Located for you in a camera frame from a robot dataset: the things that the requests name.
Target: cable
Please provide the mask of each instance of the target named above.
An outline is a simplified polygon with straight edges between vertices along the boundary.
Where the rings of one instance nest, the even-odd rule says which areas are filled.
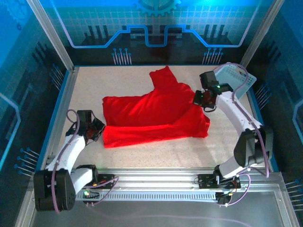
[[[60,158],[61,156],[63,155],[64,151],[66,150],[66,148],[71,144],[71,142],[74,140],[74,138],[76,137],[78,131],[79,131],[79,127],[80,127],[80,118],[79,118],[79,115],[77,114],[76,111],[74,110],[68,110],[67,113],[66,113],[66,117],[67,119],[74,123],[69,117],[68,117],[68,113],[69,112],[73,112],[76,114],[76,117],[77,117],[77,127],[76,127],[76,131],[74,132],[73,136],[71,137],[71,139],[65,144],[65,146],[63,147],[63,149],[60,151],[59,155],[58,155],[58,158],[56,160],[56,163],[55,163],[55,166],[53,167],[53,172],[52,172],[52,179],[51,179],[51,190],[52,190],[52,198],[53,198],[53,207],[56,211],[57,214],[60,214],[60,211],[59,211],[59,208],[58,208],[58,204],[57,204],[57,199],[56,199],[56,193],[55,193],[55,173],[56,173],[56,170],[57,170],[57,167],[60,163]]]
[[[203,108],[204,112],[205,113],[211,113],[213,111],[215,111],[217,109],[217,105],[214,106],[214,109],[211,109],[211,110],[205,110],[207,107]]]
[[[234,204],[236,204],[236,203],[238,203],[238,202],[240,202],[243,198],[244,198],[244,196],[247,194],[247,192],[248,192],[248,190],[249,190],[249,188],[250,188],[250,184],[251,184],[251,177],[250,177],[250,175],[249,174],[241,174],[240,176],[244,176],[244,175],[246,175],[247,177],[248,177],[248,179],[249,179],[249,181],[248,181],[248,185],[247,185],[247,189],[245,190],[245,192],[244,192],[244,194],[238,199],[238,200],[236,200],[235,202],[232,202],[232,203],[227,203],[227,204],[225,204],[225,205],[219,205],[219,206],[226,206],[226,207],[229,207],[229,206],[231,206],[231,205],[234,205]]]
[[[245,86],[245,84],[247,83],[249,77],[248,77],[248,72],[246,70],[245,67],[243,67],[242,65],[240,64],[236,64],[236,63],[226,63],[224,65],[235,65],[235,66],[238,66],[239,68],[241,68],[242,70],[245,71],[246,73],[246,78],[245,78],[245,81],[239,86],[237,87],[233,93],[232,93],[232,101],[235,103],[235,105],[237,106],[237,108],[241,111],[241,113],[246,117],[246,119],[251,123],[251,125],[255,128],[256,130],[256,133],[258,135],[258,138],[259,138],[259,141],[260,141],[260,144],[261,144],[261,148],[262,148],[262,153],[263,153],[263,158],[264,158],[264,163],[265,163],[265,169],[266,169],[266,173],[262,173],[266,178],[269,178],[269,163],[268,163],[268,157],[267,157],[267,154],[266,154],[266,149],[265,149],[265,145],[264,145],[264,141],[263,141],[263,138],[262,138],[262,135],[261,135],[261,132],[259,131],[259,129],[257,128],[257,126],[255,125],[255,123],[252,121],[252,119],[247,115],[247,113],[240,107],[240,105],[235,101],[235,94],[236,92],[241,89],[243,86]],[[214,71],[218,71],[221,67],[223,67],[224,65],[221,65],[221,66],[218,66],[214,69]]]
[[[114,180],[117,180],[117,181],[118,181],[118,180],[119,180],[119,177],[116,176],[116,177],[114,177],[113,179],[110,179],[110,180],[108,180],[108,181],[106,181],[106,182],[104,182],[104,183],[101,183],[101,184],[98,184],[98,185],[95,185],[95,186],[85,186],[84,188],[99,188],[99,187],[102,187],[102,186],[104,186],[104,185],[107,185],[107,184],[113,182]]]
[[[119,181],[119,177],[117,176],[117,177],[115,177],[115,178],[113,178],[113,179],[111,179],[111,180],[109,180],[109,181],[107,181],[107,182],[105,182],[105,183],[102,183],[102,184],[97,185],[97,186],[93,186],[93,187],[95,187],[95,188],[96,188],[96,187],[100,187],[100,186],[106,185],[106,184],[108,184],[108,183],[114,181],[115,179],[117,179],[117,180],[116,180],[116,182],[114,183],[113,187],[112,187],[112,188],[105,194],[105,196],[103,196],[103,198],[100,199],[98,202],[92,202],[92,203],[91,203],[92,207],[95,206],[95,205],[97,205],[97,204],[99,204],[99,203],[101,203],[101,202],[102,202],[102,201],[111,193],[111,191],[114,189],[115,185],[116,185],[117,182]]]

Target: gear graphic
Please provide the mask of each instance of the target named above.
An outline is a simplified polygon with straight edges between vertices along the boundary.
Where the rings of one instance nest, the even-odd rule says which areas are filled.
[[[155,17],[171,13],[171,10],[176,9],[176,5],[181,3],[180,0],[133,0],[133,2],[142,13]]]
[[[26,0],[4,0],[3,4],[6,6],[9,14],[14,18],[17,24],[23,24],[27,17],[27,1]]]

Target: red cloth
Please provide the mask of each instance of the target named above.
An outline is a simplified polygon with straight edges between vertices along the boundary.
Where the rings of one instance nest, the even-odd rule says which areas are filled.
[[[209,118],[193,104],[189,85],[178,83],[168,66],[150,77],[155,89],[148,94],[103,98],[104,147],[208,136]]]

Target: enclosure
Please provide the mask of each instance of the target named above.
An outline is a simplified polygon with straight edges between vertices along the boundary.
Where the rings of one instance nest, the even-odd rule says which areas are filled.
[[[302,226],[302,9],[295,0],[2,0],[0,225]],[[105,98],[152,94],[151,72],[168,66],[194,95],[199,75],[213,70],[237,88],[247,74],[228,62],[251,75],[239,102],[274,133],[270,177],[252,170],[250,183],[241,176],[232,200],[250,189],[239,203],[220,208],[192,197],[197,174],[232,157],[239,139],[217,108],[203,112],[210,119],[205,138],[154,136],[110,148],[102,134],[74,168],[92,164],[119,176],[107,201],[87,209],[79,193],[72,211],[36,211],[33,175],[60,151],[68,109],[93,110],[107,128],[104,106],[115,103],[106,106]],[[221,65],[242,80],[219,77]],[[175,95],[167,109],[181,105]],[[264,171],[264,163],[257,168]]]

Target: metal profile bar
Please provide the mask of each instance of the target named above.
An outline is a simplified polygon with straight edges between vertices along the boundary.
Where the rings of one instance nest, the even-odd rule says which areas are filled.
[[[41,3],[38,0],[27,0],[27,2],[57,51],[66,69],[69,72],[72,72],[74,65]]]
[[[244,67],[247,67],[251,58],[255,54],[256,50],[258,49],[261,41],[263,40],[264,36],[269,30],[269,27],[273,23],[274,19],[276,18],[278,12],[280,11],[283,3],[285,0],[274,0],[271,6],[269,7],[262,23],[260,24],[259,28],[257,29],[256,34],[254,35],[250,45],[248,46],[240,64]]]

